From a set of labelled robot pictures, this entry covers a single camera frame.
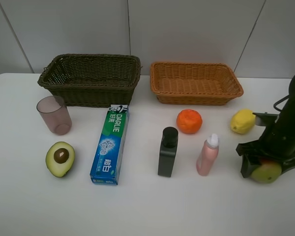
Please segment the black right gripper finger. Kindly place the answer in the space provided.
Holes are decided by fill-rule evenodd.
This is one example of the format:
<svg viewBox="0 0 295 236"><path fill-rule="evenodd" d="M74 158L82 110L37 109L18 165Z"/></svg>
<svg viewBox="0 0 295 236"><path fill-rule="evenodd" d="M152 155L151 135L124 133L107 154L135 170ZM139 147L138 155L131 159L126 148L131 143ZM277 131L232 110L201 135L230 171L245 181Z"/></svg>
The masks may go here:
<svg viewBox="0 0 295 236"><path fill-rule="evenodd" d="M250 154L244 154L242 156L242 165L240 173L243 178L249 178L252 172L261 165L259 157Z"/></svg>
<svg viewBox="0 0 295 236"><path fill-rule="evenodd" d="M284 173L286 173L286 172L288 172L290 170L295 169L295 159L282 162L281 168L282 168L281 174L284 174Z"/></svg>

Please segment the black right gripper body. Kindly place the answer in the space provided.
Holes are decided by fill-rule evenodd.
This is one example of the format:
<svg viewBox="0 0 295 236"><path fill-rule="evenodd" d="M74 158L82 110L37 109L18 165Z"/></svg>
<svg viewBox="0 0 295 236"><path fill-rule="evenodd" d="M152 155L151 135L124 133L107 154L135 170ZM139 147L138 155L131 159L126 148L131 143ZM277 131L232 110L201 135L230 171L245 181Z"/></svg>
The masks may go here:
<svg viewBox="0 0 295 236"><path fill-rule="evenodd" d="M279 162L295 160L295 95L282 99L285 100L279 114L254 113L255 124L265 130L258 140L238 144L238 155L260 155Z"/></svg>

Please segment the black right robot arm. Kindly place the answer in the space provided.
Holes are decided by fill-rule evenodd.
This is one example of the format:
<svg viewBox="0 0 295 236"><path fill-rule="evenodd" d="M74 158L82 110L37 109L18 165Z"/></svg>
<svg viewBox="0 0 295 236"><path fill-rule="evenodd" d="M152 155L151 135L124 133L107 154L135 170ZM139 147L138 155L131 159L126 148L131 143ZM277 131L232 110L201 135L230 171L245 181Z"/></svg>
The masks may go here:
<svg viewBox="0 0 295 236"><path fill-rule="evenodd" d="M295 75L289 85L289 94L273 104L279 114L254 113L256 125L265 130L258 140L238 144L236 151L242 157L241 175L252 176L261 166L261 160L275 161L282 173L295 169Z"/></svg>

